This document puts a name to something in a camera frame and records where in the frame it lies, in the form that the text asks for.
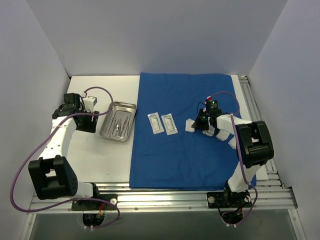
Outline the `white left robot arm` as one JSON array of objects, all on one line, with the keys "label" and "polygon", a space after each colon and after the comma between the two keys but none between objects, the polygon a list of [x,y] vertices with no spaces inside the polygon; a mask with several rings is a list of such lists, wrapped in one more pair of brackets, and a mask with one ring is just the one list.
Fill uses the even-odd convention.
[{"label": "white left robot arm", "polygon": [[93,183],[79,181],[67,154],[75,131],[95,133],[98,111],[94,110],[98,100],[94,96],[66,93],[63,104],[52,114],[52,133],[37,160],[28,164],[28,171],[40,200],[63,197],[83,198],[83,204],[90,210],[100,206],[101,197],[95,193]]}]

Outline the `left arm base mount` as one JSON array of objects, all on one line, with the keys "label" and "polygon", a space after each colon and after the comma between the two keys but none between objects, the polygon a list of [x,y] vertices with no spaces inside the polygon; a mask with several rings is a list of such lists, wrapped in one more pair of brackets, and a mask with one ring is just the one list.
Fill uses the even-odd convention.
[{"label": "left arm base mount", "polygon": [[117,204],[117,194],[99,194],[87,200],[74,200],[71,210],[82,212],[81,223],[85,228],[93,230],[109,226],[119,220],[121,214]]}]

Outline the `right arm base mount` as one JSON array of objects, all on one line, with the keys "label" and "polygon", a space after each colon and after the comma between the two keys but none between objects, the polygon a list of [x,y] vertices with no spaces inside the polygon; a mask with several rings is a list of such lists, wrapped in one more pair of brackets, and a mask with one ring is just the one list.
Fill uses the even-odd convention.
[{"label": "right arm base mount", "polygon": [[252,200],[248,191],[239,193],[207,192],[207,206],[209,209],[217,209],[221,220],[227,227],[236,228],[244,219],[244,208],[252,206]]}]

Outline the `suture packet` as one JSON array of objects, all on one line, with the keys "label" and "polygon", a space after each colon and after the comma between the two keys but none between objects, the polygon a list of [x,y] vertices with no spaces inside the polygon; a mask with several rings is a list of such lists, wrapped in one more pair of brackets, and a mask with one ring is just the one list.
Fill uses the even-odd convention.
[{"label": "suture packet", "polygon": [[157,112],[155,112],[155,113],[150,113],[147,116],[148,116],[148,119],[149,119],[149,122],[150,122],[150,125],[152,128],[153,134],[155,135],[155,134],[163,133],[164,128],[161,123],[159,114]]},{"label": "suture packet", "polygon": [[176,124],[174,122],[174,119],[173,119],[173,116],[171,113],[166,114],[166,115],[162,115],[161,119],[164,124],[166,134],[168,136],[178,133],[178,129],[176,127]]}]

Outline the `scalpel handle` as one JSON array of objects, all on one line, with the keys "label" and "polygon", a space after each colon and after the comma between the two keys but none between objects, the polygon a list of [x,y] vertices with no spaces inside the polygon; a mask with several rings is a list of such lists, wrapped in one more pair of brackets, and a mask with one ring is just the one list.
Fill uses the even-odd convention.
[{"label": "scalpel handle", "polygon": [[120,124],[121,124],[121,119],[116,118],[113,125],[112,136],[117,136]]},{"label": "scalpel handle", "polygon": [[110,127],[109,127],[109,130],[108,130],[108,136],[109,136],[109,137],[113,134],[116,125],[117,125],[117,118],[114,117],[114,118],[112,119],[112,122],[111,122]]}]

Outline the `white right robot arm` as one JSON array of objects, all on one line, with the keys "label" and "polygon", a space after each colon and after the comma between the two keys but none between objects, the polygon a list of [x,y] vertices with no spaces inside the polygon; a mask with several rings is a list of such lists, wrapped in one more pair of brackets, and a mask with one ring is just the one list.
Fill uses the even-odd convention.
[{"label": "white right robot arm", "polygon": [[267,124],[262,120],[244,120],[231,113],[224,113],[218,101],[208,97],[191,127],[216,136],[220,141],[233,135],[229,145],[236,150],[238,164],[226,182],[222,200],[225,205],[234,206],[240,201],[239,193],[249,189],[257,171],[274,157]]}]

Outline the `white gauze pad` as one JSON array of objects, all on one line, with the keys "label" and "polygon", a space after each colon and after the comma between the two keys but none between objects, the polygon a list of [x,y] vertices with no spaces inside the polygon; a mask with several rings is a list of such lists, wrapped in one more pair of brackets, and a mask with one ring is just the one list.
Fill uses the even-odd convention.
[{"label": "white gauze pad", "polygon": [[229,136],[230,133],[225,130],[219,130],[219,132],[216,134],[216,138],[220,141],[226,141]]},{"label": "white gauze pad", "polygon": [[214,129],[213,130],[210,130],[210,129],[209,130],[203,130],[202,133],[207,137],[213,137],[214,134],[215,134],[215,130]]},{"label": "white gauze pad", "polygon": [[233,137],[233,138],[228,142],[228,145],[229,145],[232,149],[236,150],[236,149],[237,149],[236,138]]},{"label": "white gauze pad", "polygon": [[193,127],[193,124],[195,123],[194,120],[192,119],[187,119],[185,121],[185,131],[189,132],[189,133],[194,133],[195,132],[195,128]]}]

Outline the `stainless steel tray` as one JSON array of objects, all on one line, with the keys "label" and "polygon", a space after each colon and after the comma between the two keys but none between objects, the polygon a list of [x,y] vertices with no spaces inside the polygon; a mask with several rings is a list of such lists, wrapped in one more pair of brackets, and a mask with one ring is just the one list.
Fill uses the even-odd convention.
[{"label": "stainless steel tray", "polygon": [[125,143],[135,119],[137,105],[130,102],[114,101],[111,111],[105,115],[99,135],[108,141]]}]

